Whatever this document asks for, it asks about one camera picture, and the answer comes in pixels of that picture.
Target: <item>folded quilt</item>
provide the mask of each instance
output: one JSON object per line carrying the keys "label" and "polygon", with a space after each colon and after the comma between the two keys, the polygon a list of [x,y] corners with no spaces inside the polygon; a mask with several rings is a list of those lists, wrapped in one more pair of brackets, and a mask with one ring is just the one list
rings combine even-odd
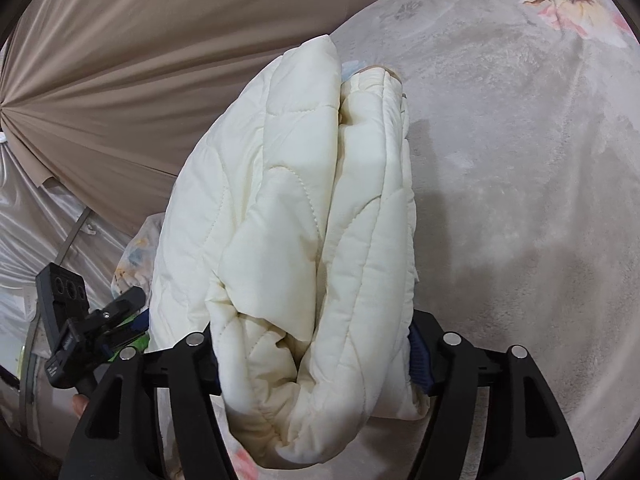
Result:
{"label": "folded quilt", "polygon": [[426,412],[408,375],[407,129],[400,81],[341,83],[323,36],[264,68],[175,183],[151,348],[210,323],[230,430],[261,466],[325,462],[371,415]]}

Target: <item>gray plush blanket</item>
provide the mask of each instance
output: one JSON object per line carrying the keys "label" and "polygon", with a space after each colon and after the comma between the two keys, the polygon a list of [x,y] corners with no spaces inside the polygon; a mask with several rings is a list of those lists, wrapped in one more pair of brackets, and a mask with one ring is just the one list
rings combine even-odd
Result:
{"label": "gray plush blanket", "polygon": [[408,97],[416,307],[476,346],[526,346],[595,479],[640,416],[631,31],[611,0],[380,0],[332,39]]}

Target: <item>hand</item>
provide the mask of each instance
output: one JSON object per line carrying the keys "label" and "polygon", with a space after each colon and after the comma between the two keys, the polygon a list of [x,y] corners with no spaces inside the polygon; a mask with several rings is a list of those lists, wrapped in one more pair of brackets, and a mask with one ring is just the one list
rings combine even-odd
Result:
{"label": "hand", "polygon": [[75,394],[71,399],[71,405],[73,406],[74,413],[80,417],[89,404],[89,399],[84,395]]}

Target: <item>gray strap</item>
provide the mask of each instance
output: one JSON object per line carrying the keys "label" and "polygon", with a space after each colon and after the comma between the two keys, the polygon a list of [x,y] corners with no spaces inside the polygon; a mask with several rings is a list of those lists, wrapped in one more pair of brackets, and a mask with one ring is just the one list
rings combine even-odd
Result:
{"label": "gray strap", "polygon": [[[82,214],[79,216],[76,223],[69,231],[66,239],[58,255],[54,260],[56,265],[61,265],[65,259],[66,254],[71,247],[71,244],[78,236],[80,229],[84,225],[87,217],[91,214],[91,209],[84,208]],[[28,406],[31,406],[34,401],[33,383],[36,374],[36,355],[33,354],[33,342],[35,341],[36,332],[40,323],[40,303],[36,303],[36,314],[29,323],[29,330],[27,332],[27,341],[24,343],[24,351],[22,352],[22,367],[20,368],[20,399],[18,404],[18,420],[20,421],[20,434],[28,438],[29,431],[29,412]]]}

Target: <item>round metal joint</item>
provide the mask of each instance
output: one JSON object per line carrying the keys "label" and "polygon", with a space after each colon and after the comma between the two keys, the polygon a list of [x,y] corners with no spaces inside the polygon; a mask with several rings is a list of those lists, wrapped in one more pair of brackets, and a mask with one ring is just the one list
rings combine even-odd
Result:
{"label": "round metal joint", "polygon": [[511,353],[515,355],[518,359],[524,359],[526,356],[529,355],[529,352],[527,352],[527,349],[524,348],[524,346],[520,346],[520,345],[516,345],[512,347]]}
{"label": "round metal joint", "polygon": [[123,361],[128,361],[129,359],[134,358],[136,353],[136,349],[133,348],[133,346],[127,346],[120,350],[120,358]]}
{"label": "round metal joint", "polygon": [[444,342],[449,346],[458,346],[462,343],[462,338],[456,334],[455,332],[447,332],[444,336],[442,336]]}
{"label": "round metal joint", "polygon": [[200,332],[194,332],[187,336],[187,345],[198,346],[204,341],[204,336]]}

